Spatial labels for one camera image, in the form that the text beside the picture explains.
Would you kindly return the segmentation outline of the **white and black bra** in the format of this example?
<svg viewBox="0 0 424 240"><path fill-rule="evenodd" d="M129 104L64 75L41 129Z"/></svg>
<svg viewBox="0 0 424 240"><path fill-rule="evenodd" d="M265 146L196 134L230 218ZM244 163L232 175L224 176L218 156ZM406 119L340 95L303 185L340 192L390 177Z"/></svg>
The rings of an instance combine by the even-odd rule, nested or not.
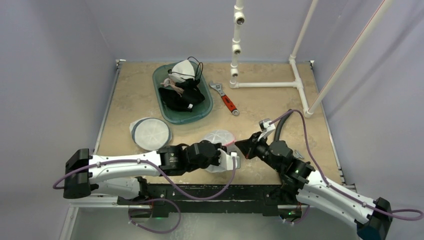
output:
<svg viewBox="0 0 424 240"><path fill-rule="evenodd" d="M198 80L203 74L204 64L193 56L175 64L167 71L171 80L183 83L187 80Z"/></svg>

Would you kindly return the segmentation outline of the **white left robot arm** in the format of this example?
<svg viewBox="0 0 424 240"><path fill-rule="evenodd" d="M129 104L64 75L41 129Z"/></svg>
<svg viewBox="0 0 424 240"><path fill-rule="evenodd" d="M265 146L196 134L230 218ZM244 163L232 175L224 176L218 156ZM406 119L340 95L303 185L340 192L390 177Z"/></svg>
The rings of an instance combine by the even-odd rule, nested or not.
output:
<svg viewBox="0 0 424 240"><path fill-rule="evenodd" d="M66 162L65 175L54 183L53 188L62 189L65 199L81 199L99 193L142 205L149 199L149 191L143 187L143 176L169 180L172 176L182 176L198 169L235 172L240 166L239 161L236 152L207 140L123 156L95 155L82 148Z"/></svg>

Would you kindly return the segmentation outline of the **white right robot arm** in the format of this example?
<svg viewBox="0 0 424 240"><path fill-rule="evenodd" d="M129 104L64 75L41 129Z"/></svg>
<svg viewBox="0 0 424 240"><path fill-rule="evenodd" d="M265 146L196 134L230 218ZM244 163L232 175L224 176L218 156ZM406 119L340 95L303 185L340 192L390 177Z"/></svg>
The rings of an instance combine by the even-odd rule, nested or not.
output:
<svg viewBox="0 0 424 240"><path fill-rule="evenodd" d="M282 183L279 196L284 202L320 209L355 227L363 240L386 239L393 221L380 212L391 208L386 199L359 195L321 176L309 162L294 157L285 141L267 144L259 136L260 132L256 132L249 139L236 141L235 146L246 159L258 157L278 173Z"/></svg>

